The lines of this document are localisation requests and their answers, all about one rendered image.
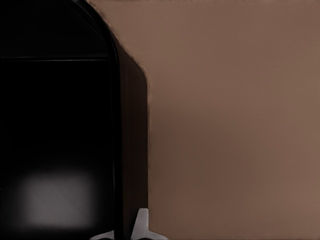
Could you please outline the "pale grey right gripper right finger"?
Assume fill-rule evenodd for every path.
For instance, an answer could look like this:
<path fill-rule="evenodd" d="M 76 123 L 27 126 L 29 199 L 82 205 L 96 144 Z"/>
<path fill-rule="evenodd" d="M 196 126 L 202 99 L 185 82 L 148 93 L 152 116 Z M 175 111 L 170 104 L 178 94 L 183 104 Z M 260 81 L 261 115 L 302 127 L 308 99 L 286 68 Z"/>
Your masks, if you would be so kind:
<path fill-rule="evenodd" d="M 166 240 L 166 237 L 149 230 L 149 210 L 140 208 L 137 213 L 131 240 Z"/>

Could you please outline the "black storage box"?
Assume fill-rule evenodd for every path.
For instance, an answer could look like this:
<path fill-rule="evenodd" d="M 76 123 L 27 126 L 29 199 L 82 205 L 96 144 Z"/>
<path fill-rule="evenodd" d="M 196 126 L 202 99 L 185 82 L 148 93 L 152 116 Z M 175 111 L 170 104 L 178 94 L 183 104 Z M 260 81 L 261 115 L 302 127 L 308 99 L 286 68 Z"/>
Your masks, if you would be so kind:
<path fill-rule="evenodd" d="M 121 111 L 88 0 L 0 0 L 0 240 L 130 240 Z"/>

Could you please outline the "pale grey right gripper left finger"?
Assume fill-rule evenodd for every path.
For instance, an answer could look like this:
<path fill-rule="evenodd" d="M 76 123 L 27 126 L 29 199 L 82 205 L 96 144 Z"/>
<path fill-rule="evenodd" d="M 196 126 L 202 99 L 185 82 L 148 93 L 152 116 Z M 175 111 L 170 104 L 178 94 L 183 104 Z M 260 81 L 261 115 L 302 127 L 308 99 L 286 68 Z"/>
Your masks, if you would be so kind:
<path fill-rule="evenodd" d="M 115 240 L 114 231 L 108 231 L 95 236 L 92 236 L 89 240 Z"/>

